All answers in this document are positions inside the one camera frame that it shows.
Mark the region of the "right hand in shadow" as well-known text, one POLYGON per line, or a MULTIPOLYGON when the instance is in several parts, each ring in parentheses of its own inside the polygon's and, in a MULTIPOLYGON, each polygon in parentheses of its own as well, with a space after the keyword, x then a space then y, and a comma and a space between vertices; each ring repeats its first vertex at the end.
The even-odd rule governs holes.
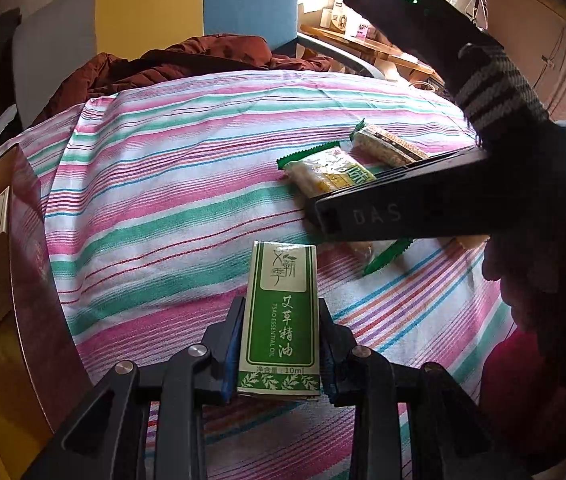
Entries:
POLYGON ((547 348, 566 344, 566 235, 494 234, 483 275, 500 283, 516 325, 547 348))

